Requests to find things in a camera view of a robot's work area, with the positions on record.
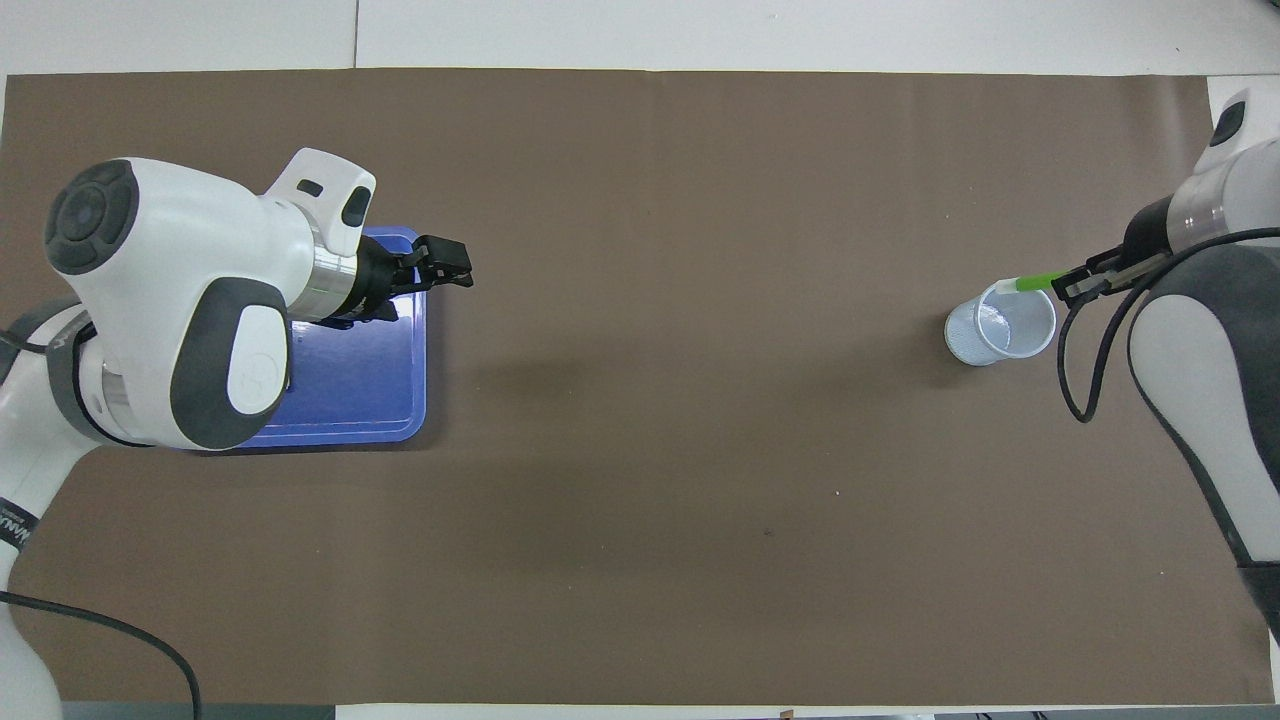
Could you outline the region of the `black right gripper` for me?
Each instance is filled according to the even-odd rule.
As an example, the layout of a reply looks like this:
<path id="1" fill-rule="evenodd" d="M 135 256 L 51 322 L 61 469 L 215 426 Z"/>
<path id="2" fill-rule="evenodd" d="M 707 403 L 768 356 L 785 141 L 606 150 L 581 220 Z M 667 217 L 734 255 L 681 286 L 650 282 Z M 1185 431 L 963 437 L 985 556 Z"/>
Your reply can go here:
<path id="1" fill-rule="evenodd" d="M 1052 279 L 1053 292 L 1064 293 L 1064 305 L 1075 307 L 1128 291 L 1134 279 L 1126 277 L 1142 277 L 1158 265 L 1171 252 L 1167 228 L 1171 205 L 1169 195 L 1142 208 L 1128 222 L 1119 246 Z"/>

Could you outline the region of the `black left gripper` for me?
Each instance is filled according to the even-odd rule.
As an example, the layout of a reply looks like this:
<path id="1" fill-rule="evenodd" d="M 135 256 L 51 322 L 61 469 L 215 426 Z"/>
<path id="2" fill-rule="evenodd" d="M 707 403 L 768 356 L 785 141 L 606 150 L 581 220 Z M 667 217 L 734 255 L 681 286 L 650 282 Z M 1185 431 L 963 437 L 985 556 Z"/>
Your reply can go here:
<path id="1" fill-rule="evenodd" d="M 420 266 L 420 282 L 425 290 L 447 284 L 474 287 L 468 250 L 462 242 L 421 234 L 408 250 L 393 252 L 375 238 L 361 238 L 356 255 L 356 275 L 343 302 L 344 322 L 399 319 L 393 302 L 394 287 L 416 282 L 416 270 L 404 265 L 404 258 L 411 252 L 413 252 L 413 265 Z"/>

